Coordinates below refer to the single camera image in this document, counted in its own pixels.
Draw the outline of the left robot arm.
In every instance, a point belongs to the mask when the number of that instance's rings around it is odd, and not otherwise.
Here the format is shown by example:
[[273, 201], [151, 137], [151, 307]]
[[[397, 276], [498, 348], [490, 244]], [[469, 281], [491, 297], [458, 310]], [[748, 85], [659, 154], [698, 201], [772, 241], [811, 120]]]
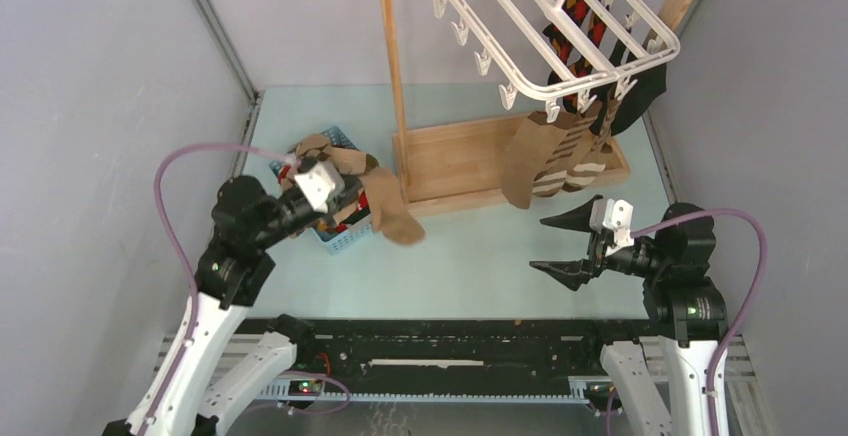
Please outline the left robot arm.
[[139, 405], [108, 423], [106, 435], [224, 435], [260, 390], [286, 370], [304, 372], [316, 359], [312, 326], [281, 315], [257, 345], [222, 378], [213, 374], [231, 337], [246, 319], [275, 263], [269, 248], [354, 202], [354, 176], [334, 176], [312, 207], [298, 186], [279, 197], [252, 176], [218, 191], [214, 235], [193, 276], [177, 337]]

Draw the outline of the white plastic clip hanger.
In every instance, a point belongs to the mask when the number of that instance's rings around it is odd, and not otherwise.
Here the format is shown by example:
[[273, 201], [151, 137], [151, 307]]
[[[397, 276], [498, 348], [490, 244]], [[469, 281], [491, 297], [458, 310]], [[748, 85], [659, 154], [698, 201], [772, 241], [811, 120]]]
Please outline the white plastic clip hanger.
[[548, 121], [565, 110], [586, 112], [597, 96], [594, 88], [615, 84], [620, 101], [636, 85], [636, 75], [668, 64], [681, 51], [671, 27], [643, 0], [530, 0], [543, 17], [532, 22], [528, 11], [514, 0], [494, 0], [527, 45], [546, 64], [549, 81], [527, 75], [520, 57], [511, 53], [468, 0], [432, 0], [433, 12], [457, 15], [452, 29], [457, 43], [475, 38], [477, 72], [485, 76], [497, 68], [504, 76], [498, 87], [504, 109], [519, 97], [544, 106]]

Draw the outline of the plain brown sock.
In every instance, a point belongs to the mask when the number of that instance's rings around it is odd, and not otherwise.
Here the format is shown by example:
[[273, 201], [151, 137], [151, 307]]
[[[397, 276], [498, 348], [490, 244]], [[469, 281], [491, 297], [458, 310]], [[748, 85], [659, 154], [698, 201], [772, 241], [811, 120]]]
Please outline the plain brown sock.
[[370, 154], [347, 148], [330, 148], [329, 161], [342, 175], [356, 177], [362, 184], [372, 215], [372, 228], [389, 241], [403, 246], [419, 243], [425, 230], [403, 201], [400, 182], [394, 173], [379, 165]]

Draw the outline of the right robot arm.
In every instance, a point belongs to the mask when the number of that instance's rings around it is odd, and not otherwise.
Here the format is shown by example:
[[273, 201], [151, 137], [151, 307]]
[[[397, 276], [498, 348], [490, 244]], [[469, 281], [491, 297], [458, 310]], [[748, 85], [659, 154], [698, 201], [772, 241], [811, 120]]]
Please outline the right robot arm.
[[571, 291], [605, 271], [642, 281], [643, 305], [659, 326], [661, 348], [675, 405], [670, 422], [678, 435], [729, 432], [723, 367], [729, 334], [727, 308], [708, 277], [716, 246], [712, 214], [676, 202], [656, 225], [631, 229], [633, 207], [624, 200], [595, 196], [582, 206], [541, 219], [541, 224], [588, 234], [585, 258], [533, 261]]

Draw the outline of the brown striped sock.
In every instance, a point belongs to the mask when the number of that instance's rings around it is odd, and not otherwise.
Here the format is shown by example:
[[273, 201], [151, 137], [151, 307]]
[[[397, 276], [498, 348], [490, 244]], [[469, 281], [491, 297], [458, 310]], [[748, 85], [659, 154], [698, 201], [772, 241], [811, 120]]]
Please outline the brown striped sock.
[[567, 160], [566, 175], [562, 186], [565, 192], [580, 191], [597, 178], [606, 168], [611, 149], [608, 140], [611, 125], [615, 120], [621, 101], [612, 97], [607, 104], [599, 133], [585, 132]]
[[570, 158], [584, 133], [590, 131], [590, 126], [596, 121], [601, 107], [602, 103], [595, 101], [585, 113], [574, 113], [577, 119], [569, 130], [568, 135], [548, 159], [542, 171], [535, 177], [533, 182], [534, 196], [550, 197], [557, 192], [563, 191], [562, 186], [566, 175], [567, 160]]

